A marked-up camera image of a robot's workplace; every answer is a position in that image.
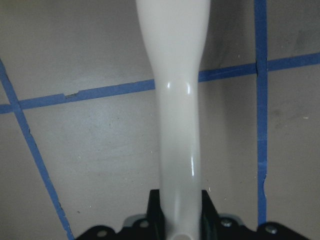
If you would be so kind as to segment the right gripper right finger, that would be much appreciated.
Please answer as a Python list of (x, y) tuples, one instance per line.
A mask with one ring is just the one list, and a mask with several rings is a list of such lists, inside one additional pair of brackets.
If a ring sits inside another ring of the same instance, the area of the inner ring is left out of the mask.
[(202, 210), (201, 226), (203, 228), (213, 228), (219, 222), (219, 214), (206, 190), (201, 191)]

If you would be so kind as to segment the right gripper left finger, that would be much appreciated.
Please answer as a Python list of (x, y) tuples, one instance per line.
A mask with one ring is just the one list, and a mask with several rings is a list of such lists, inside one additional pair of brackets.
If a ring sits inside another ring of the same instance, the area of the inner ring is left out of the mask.
[(165, 217), (161, 209), (159, 189), (149, 191), (146, 218), (152, 225), (158, 228), (165, 227)]

